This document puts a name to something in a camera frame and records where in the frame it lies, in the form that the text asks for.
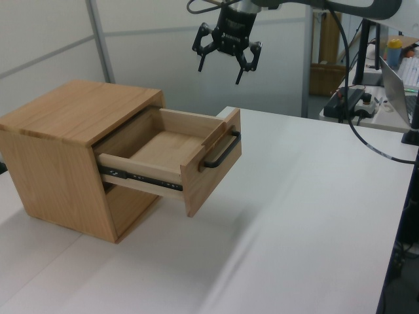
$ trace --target cabinet top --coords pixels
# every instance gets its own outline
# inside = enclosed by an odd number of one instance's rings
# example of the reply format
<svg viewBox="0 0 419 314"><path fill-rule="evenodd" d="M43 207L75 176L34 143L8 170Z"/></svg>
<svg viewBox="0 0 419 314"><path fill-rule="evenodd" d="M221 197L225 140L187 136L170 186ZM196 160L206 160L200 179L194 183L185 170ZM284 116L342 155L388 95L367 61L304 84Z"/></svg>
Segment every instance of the cabinet top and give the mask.
<svg viewBox="0 0 419 314"><path fill-rule="evenodd" d="M90 146L148 105L161 90L72 80L0 118L0 130Z"/></svg>

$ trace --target drawer slide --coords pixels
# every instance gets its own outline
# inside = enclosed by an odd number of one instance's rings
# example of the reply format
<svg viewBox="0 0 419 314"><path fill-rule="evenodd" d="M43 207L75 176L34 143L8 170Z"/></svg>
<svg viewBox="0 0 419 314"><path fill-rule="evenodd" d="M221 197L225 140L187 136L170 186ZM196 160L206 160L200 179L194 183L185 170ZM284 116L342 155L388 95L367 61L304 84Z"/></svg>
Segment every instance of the drawer slide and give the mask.
<svg viewBox="0 0 419 314"><path fill-rule="evenodd" d="M137 181L141 181L141 182L145 182L145 183L149 183L149 184L153 184L157 186L162 186L164 188L170 188L176 191L183 191L183 186L181 186L180 184L166 182L166 181L162 181L162 180L158 180L154 178L149 178L143 175L136 175L133 173L129 173L125 170L115 169L111 167L105 167L105 166L98 166L98 167L99 167L99 172L102 175L110 175L112 177L117 177L121 179L132 179L132 180L137 180Z"/></svg>

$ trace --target black drawer handle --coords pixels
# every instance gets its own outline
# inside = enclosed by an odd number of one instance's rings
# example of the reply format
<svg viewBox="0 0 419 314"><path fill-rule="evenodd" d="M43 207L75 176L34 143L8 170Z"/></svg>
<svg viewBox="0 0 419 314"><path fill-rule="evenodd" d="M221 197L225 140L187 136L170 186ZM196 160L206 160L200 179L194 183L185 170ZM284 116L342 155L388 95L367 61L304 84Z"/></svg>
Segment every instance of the black drawer handle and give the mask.
<svg viewBox="0 0 419 314"><path fill-rule="evenodd" d="M218 159L214 162L205 162L204 161L204 167L206 168L216 168L224 161L224 159L228 156L228 154L231 153L231 151L236 147L236 145L240 142L242 139L242 134L239 131L231 131L231 135L235 136L236 138L233 140L233 142L226 148L226 150L218 157Z"/></svg>

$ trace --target wooden cabinet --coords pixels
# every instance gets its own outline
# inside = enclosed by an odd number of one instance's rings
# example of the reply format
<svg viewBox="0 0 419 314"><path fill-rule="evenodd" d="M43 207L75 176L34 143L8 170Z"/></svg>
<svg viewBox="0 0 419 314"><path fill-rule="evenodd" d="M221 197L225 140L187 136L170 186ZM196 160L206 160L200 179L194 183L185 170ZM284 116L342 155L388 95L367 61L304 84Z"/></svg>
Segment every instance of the wooden cabinet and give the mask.
<svg viewBox="0 0 419 314"><path fill-rule="evenodd" d="M240 111L164 108L160 90L71 81L0 118L26 212L118 242L161 196L192 217L241 155Z"/></svg>

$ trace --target laptop screen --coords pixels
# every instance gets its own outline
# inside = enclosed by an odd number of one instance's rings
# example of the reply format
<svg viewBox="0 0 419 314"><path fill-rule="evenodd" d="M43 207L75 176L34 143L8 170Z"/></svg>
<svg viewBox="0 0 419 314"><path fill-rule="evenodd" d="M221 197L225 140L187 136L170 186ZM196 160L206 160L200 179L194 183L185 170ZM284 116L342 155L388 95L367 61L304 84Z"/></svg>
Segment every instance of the laptop screen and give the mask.
<svg viewBox="0 0 419 314"><path fill-rule="evenodd" d="M410 126L409 116L407 114L405 87L403 81L399 78L388 64L380 57L382 79L384 81L384 91L387 100L394 107L397 113Z"/></svg>

